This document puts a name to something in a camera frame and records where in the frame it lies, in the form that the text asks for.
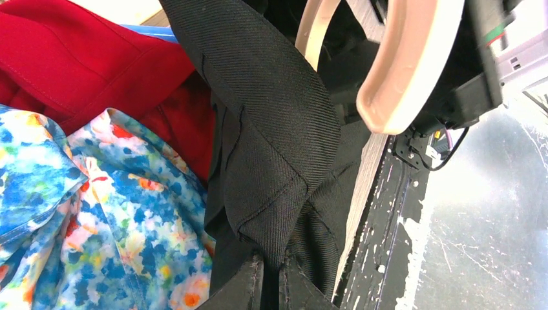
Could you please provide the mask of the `blue floral garment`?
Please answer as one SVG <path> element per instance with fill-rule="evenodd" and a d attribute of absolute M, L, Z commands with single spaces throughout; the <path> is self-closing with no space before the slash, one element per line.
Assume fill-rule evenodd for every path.
<path fill-rule="evenodd" d="M 196 309 L 207 193 L 156 134 L 108 108 L 70 135 L 1 107 L 1 308 Z"/>

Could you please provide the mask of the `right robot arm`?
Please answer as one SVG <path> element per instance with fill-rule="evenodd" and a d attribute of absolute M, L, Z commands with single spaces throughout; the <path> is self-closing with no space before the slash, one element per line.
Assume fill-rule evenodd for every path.
<path fill-rule="evenodd" d="M 435 43 L 451 51 L 411 129 L 422 136 L 464 129 L 504 96 L 547 80 L 547 1 L 442 1 Z"/>

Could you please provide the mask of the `black garment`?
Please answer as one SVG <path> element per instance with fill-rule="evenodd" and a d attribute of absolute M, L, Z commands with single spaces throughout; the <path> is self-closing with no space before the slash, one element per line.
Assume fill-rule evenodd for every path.
<path fill-rule="evenodd" d="M 292 1 L 162 1 L 171 27 L 211 87 L 215 138 L 205 209 L 216 240 L 212 293 L 255 251 L 263 294 L 278 301 L 287 255 L 327 297 L 370 131 L 328 96 L 289 40 Z"/>

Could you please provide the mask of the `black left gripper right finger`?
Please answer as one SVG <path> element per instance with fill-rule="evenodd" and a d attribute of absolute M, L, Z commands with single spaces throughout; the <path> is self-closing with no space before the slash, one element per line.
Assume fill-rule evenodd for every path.
<path fill-rule="evenodd" d="M 337 310 L 305 276 L 298 262 L 287 256 L 279 273 L 279 309 Z"/>

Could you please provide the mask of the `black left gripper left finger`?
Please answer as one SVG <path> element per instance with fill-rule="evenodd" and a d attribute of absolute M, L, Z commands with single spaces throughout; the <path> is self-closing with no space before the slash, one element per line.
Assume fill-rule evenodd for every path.
<path fill-rule="evenodd" d="M 238 272 L 197 310 L 259 310 L 263 278 L 262 256 L 254 253 Z"/>

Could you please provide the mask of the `red pleated skirt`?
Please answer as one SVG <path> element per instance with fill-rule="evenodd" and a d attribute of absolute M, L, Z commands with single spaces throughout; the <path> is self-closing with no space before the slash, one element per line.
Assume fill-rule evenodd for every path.
<path fill-rule="evenodd" d="M 67 134 L 118 109 L 161 137 L 201 181 L 209 176 L 210 89 L 182 47 L 70 1 L 1 5 L 1 103 L 45 115 Z"/>

